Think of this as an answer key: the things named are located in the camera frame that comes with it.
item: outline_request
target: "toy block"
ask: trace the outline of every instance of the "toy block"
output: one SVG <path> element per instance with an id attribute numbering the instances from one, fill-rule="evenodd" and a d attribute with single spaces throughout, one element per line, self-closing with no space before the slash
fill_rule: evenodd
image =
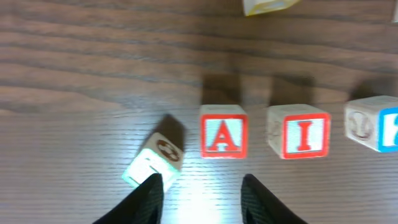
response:
<path id="1" fill-rule="evenodd" d="M 349 101 L 346 136 L 377 152 L 398 151 L 398 98 L 374 96 Z"/>
<path id="2" fill-rule="evenodd" d="M 267 138 L 281 159 L 325 157 L 329 151 L 330 115 L 310 105 L 270 106 Z"/>
<path id="3" fill-rule="evenodd" d="M 248 116 L 238 105 L 202 105 L 202 158 L 244 159 L 248 153 Z"/>
<path id="4" fill-rule="evenodd" d="M 286 9 L 297 2 L 299 2 L 299 0 L 243 0 L 244 14 L 246 16 L 253 16 Z"/>
<path id="5" fill-rule="evenodd" d="M 152 174 L 160 173 L 166 192 L 180 175 L 182 159 L 183 152 L 177 146 L 160 133 L 154 133 L 124 171 L 122 178 L 136 188 Z"/>

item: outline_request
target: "red border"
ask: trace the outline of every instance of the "red border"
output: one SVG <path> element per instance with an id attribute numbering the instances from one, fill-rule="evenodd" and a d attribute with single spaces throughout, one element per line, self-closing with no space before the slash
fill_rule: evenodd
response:
<path id="1" fill-rule="evenodd" d="M 324 119 L 325 123 L 323 126 L 323 148 L 318 152 L 303 152 L 289 154 L 287 153 L 287 122 L 296 121 L 302 119 Z M 331 116 L 328 113 L 316 113 L 316 114 L 298 114 L 286 116 L 284 119 L 283 135 L 282 135 L 282 159 L 305 159 L 314 157 L 325 157 L 329 153 L 329 137 L 330 137 L 330 120 Z"/>
<path id="2" fill-rule="evenodd" d="M 240 152 L 206 152 L 205 121 L 207 119 L 242 119 L 242 151 Z M 200 152 L 202 158 L 244 159 L 248 154 L 248 116 L 246 114 L 204 114 L 200 118 Z"/>

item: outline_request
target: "table top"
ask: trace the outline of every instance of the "table top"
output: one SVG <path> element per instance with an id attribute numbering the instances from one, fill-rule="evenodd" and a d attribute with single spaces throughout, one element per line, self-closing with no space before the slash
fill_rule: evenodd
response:
<path id="1" fill-rule="evenodd" d="M 164 118 L 182 174 L 162 223 L 241 223 L 254 174 L 316 223 L 396 223 L 398 154 L 346 139 L 344 104 L 397 96 L 393 0 L 306 0 L 244 17 L 241 0 L 18 0 L 0 11 L 1 223 L 91 223 L 131 192 L 121 174 Z M 241 104 L 245 160 L 201 159 L 202 103 Z M 330 155 L 280 160 L 266 108 L 332 115 Z M 166 126 L 166 131 L 175 131 Z"/>

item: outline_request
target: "wooden table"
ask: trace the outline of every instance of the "wooden table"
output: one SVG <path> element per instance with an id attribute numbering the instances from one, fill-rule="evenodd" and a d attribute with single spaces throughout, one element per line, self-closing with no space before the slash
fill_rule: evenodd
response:
<path id="1" fill-rule="evenodd" d="M 347 100 L 398 95 L 393 0 L 305 0 L 256 17 L 241 0 L 1 5 L 1 223 L 95 221 L 131 191 L 121 174 L 166 115 L 185 128 L 186 154 L 163 223 L 241 223 L 247 173 L 310 224 L 397 223 L 398 154 L 343 133 Z M 209 101 L 248 112 L 246 160 L 200 159 Z M 274 103 L 330 112 L 330 155 L 280 160 L 265 137 Z"/>

